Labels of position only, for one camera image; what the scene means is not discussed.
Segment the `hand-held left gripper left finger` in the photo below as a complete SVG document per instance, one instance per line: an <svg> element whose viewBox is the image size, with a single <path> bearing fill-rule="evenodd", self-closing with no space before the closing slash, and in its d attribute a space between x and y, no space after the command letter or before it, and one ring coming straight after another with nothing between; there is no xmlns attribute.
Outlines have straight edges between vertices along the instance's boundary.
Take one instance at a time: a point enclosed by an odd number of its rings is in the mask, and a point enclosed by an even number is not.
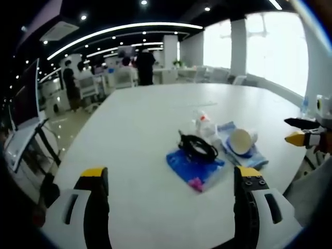
<svg viewBox="0 0 332 249"><path fill-rule="evenodd" d="M72 189L60 190L53 180L47 174L41 186L46 238L55 248L109 248L107 168L83 171Z"/></svg>

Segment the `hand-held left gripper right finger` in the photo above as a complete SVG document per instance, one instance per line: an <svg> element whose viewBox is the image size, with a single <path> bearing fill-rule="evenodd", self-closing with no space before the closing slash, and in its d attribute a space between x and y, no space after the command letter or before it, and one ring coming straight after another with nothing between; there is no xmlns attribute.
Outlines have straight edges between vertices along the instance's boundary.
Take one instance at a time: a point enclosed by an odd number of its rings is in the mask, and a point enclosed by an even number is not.
<svg viewBox="0 0 332 249"><path fill-rule="evenodd" d="M295 209L254 168L234 168L235 248L286 248L302 227Z"/></svg>

